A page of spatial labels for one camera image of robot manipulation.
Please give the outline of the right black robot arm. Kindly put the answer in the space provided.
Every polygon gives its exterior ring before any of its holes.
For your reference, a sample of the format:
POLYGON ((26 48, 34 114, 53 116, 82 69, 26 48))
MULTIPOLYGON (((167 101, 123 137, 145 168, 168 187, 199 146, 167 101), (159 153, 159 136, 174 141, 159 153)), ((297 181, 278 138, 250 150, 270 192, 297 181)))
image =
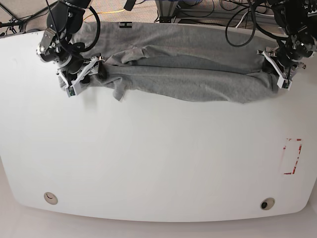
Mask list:
POLYGON ((101 34, 101 21, 89 0, 59 0, 48 5, 47 28, 37 48, 43 62, 57 65, 57 76, 68 97, 77 96, 90 84, 92 76, 106 75, 101 54, 84 58, 83 53, 93 49, 101 34), (83 15, 89 9, 96 19, 96 35, 89 46, 82 42, 71 43, 72 36, 83 24, 83 15))

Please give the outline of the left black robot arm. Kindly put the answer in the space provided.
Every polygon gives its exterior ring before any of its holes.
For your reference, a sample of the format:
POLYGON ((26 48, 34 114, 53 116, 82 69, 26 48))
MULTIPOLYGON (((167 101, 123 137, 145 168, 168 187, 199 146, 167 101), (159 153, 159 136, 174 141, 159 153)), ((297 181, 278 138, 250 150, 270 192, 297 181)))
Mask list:
POLYGON ((249 0, 243 4, 243 7, 251 14, 253 29, 250 38, 239 44, 239 47, 249 44, 257 30, 274 39, 278 43, 276 48, 267 47, 257 53, 264 56, 263 70, 275 72, 278 75, 277 86, 289 90, 297 71, 306 67, 301 59, 311 58, 317 53, 317 2, 315 0, 249 0), (286 34, 284 37, 274 35, 258 25, 256 19, 258 7, 271 9, 275 22, 286 34))

